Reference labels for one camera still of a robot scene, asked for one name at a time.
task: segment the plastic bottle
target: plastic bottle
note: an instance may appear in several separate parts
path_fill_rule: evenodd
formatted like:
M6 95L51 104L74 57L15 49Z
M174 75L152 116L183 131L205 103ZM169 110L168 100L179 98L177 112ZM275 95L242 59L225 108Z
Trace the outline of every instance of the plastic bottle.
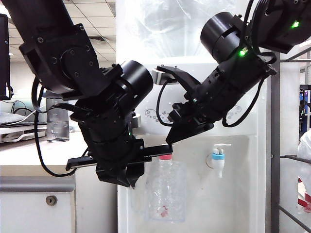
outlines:
M185 221L186 165L172 155L153 161L146 180L148 220Z
M68 103L63 101L61 95L46 91L46 107L51 108L57 103ZM51 109L47 113L47 141L65 142L69 141L69 118L68 111L64 109Z

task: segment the ceiling light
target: ceiling light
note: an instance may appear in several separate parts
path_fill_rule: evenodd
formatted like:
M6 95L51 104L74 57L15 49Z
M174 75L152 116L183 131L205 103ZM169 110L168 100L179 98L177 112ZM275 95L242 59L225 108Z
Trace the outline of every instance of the ceiling light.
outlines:
M4 15L7 15L9 18L11 18L8 10L5 8L5 6L0 6L0 14L4 14Z

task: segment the air vent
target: air vent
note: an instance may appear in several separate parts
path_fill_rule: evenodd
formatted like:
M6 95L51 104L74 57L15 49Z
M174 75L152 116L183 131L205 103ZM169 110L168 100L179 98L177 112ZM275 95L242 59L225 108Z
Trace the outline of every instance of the air vent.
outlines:
M89 36L89 39L91 40L91 42L95 42L95 43L98 43L98 41L100 41L100 42L106 41L103 36Z
M113 16L115 17L116 16L116 3L115 2L109 2L107 3Z

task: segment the black cylindrical motor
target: black cylindrical motor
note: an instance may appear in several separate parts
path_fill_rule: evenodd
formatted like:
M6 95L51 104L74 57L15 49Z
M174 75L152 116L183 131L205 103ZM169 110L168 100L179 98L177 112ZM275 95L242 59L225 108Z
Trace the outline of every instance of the black cylindrical motor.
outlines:
M221 12L212 17L203 27L201 43L220 64L230 58L239 46L239 30L232 26L233 16Z

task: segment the plastic sheet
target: plastic sheet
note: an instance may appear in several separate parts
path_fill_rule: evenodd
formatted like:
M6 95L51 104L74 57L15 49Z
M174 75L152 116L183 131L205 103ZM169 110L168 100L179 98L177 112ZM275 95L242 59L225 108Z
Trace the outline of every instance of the plastic sheet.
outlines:
M311 130L304 133L300 140L298 157L311 159ZM304 183L307 193L311 194L311 164L301 162L298 175Z
M218 0L216 4L215 0L122 0L119 4L126 9L124 15L117 16L124 18L126 31L121 34L127 40L127 46L121 48L121 57L130 54L132 59L134 56L141 61L211 58L201 45L201 30L216 13L235 10L234 0Z

